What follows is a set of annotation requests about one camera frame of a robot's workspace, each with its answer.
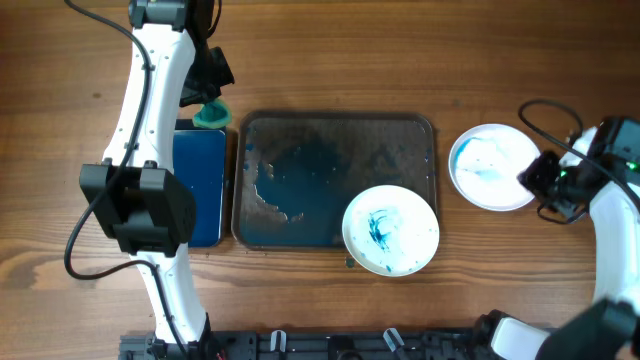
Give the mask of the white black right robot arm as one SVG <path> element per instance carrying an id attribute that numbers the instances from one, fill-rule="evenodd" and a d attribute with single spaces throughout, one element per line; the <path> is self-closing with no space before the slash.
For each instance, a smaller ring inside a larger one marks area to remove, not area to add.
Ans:
<path id="1" fill-rule="evenodd" d="M 639 353 L 639 122 L 606 117 L 565 148 L 564 156 L 544 152 L 519 181 L 566 222 L 592 220 L 593 303 L 553 331 L 493 310 L 476 322 L 473 359 L 613 359 L 625 347 Z"/>

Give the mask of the blue water basin tray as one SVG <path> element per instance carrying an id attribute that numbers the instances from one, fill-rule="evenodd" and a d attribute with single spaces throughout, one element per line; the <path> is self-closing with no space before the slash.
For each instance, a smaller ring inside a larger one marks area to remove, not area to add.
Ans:
<path id="1" fill-rule="evenodd" d="M 174 174 L 196 202 L 196 225 L 190 247 L 209 248 L 222 238 L 226 169 L 226 129 L 197 128 L 191 120 L 176 122 Z"/>

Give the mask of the green sponge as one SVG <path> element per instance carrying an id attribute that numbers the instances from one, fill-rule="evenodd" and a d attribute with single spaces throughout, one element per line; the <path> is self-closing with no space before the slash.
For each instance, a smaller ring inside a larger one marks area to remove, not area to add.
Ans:
<path id="1" fill-rule="evenodd" d="M 231 110 L 221 99 L 204 104 L 192 119 L 195 127 L 204 129 L 220 129 L 231 122 Z"/>

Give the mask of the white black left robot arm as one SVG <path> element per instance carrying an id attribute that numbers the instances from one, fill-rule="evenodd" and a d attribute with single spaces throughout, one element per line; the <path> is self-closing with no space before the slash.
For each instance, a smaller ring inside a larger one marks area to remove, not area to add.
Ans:
<path id="1" fill-rule="evenodd" d="M 219 1 L 132 1 L 129 27 L 86 15 L 132 43 L 129 78 L 113 137 L 98 164 L 79 177 L 88 202 L 67 241 L 64 266 L 78 280 L 98 280 L 135 267 L 143 278 L 156 326 L 146 336 L 124 336 L 123 359 L 222 359 L 208 313 L 196 292 L 188 243 L 196 201 L 174 173 L 177 114 L 215 104 L 234 76 L 224 53 L 210 47 L 221 16 Z M 94 274 L 72 265 L 82 227 L 96 217 L 129 261 Z"/>

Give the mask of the white plate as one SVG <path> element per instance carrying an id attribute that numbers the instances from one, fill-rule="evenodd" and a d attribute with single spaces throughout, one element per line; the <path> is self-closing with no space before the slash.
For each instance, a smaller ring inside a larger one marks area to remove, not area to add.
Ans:
<path id="1" fill-rule="evenodd" d="M 385 277 L 418 272 L 435 256 L 440 229 L 435 210 L 417 193 L 380 185 L 358 194 L 342 219 L 342 236 L 351 257 Z"/>
<path id="2" fill-rule="evenodd" d="M 448 171 L 456 190 L 473 205 L 496 212 L 522 208 L 534 195 L 518 176 L 540 156 L 536 144 L 505 124 L 482 124 L 451 147 Z"/>

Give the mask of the dark grey serving tray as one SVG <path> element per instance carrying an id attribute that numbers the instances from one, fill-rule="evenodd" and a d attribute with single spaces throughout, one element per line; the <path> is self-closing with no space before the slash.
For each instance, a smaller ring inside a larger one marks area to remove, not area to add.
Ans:
<path id="1" fill-rule="evenodd" d="M 437 205 L 435 130 L 412 112 L 258 110 L 243 120 L 231 231 L 251 249 L 341 248 L 346 207 L 379 185 Z"/>

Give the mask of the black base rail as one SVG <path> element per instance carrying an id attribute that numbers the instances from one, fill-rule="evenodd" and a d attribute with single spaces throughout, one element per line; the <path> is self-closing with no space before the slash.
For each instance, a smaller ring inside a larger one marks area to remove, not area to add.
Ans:
<path id="1" fill-rule="evenodd" d="M 120 359 L 343 360 L 534 359 L 539 342 L 518 348 L 470 328 L 423 332 L 211 332 L 174 344 L 155 334 L 123 336 Z"/>

